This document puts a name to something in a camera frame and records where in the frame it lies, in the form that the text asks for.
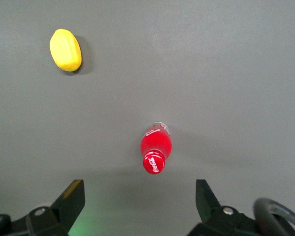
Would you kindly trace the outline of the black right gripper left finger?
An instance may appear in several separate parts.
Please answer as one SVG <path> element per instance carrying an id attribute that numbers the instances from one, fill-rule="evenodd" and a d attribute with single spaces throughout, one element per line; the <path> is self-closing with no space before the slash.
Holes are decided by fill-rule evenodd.
<path id="1" fill-rule="evenodd" d="M 74 180 L 51 206 L 41 206 L 27 215 L 30 236 L 67 236 L 85 206 L 82 179 Z"/>

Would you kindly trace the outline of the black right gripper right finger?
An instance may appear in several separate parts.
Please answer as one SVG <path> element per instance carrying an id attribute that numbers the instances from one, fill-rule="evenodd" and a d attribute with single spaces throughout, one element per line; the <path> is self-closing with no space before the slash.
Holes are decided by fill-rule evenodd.
<path id="1" fill-rule="evenodd" d="M 201 222 L 189 236 L 257 236 L 255 220 L 231 206 L 220 205 L 208 182 L 196 180 L 196 208 Z"/>

